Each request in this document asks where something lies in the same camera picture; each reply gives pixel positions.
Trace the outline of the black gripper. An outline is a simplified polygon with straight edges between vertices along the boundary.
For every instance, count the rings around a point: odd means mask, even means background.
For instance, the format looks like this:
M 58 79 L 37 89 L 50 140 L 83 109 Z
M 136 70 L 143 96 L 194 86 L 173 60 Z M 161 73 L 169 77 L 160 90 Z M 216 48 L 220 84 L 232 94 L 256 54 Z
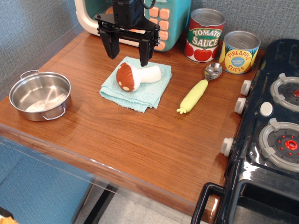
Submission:
M 143 0 L 113 0 L 111 14 L 96 14 L 98 33 L 107 55 L 115 59 L 120 52 L 120 39 L 139 42 L 140 64 L 148 64 L 154 47 L 160 44 L 160 26 L 146 19 L 145 9 L 151 9 Z

